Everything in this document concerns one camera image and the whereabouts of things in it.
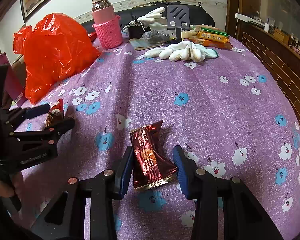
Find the left human hand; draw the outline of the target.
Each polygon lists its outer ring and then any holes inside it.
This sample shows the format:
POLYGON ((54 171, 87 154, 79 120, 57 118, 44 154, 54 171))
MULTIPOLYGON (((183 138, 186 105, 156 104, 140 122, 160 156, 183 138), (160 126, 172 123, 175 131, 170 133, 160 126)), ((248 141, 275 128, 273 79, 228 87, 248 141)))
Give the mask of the left human hand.
POLYGON ((13 187, 0 180, 0 196, 4 198, 13 197, 16 193, 19 195, 24 188, 24 178, 22 172, 12 176, 13 187))

